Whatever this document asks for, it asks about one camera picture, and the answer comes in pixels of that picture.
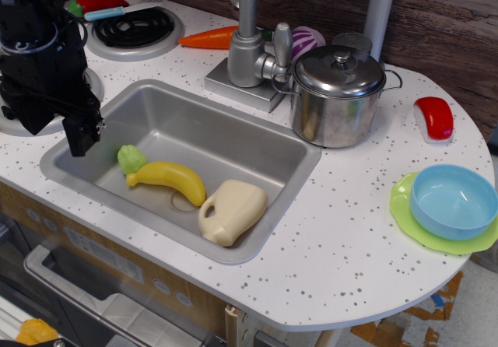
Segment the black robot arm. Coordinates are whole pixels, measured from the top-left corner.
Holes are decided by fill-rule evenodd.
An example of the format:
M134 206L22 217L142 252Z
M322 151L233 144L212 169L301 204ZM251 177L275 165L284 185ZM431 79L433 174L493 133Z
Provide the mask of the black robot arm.
M84 79L88 33L66 0L1 0L3 114L32 135L63 118L71 154L100 140L100 101Z

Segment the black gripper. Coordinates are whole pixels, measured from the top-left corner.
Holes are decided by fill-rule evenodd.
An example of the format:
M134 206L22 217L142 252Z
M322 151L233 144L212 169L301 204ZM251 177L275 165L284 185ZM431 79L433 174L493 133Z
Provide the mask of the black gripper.
M2 40L1 92L21 124L39 133L55 115L62 121L73 157L100 140L100 102L88 87L79 24L48 27L48 38Z

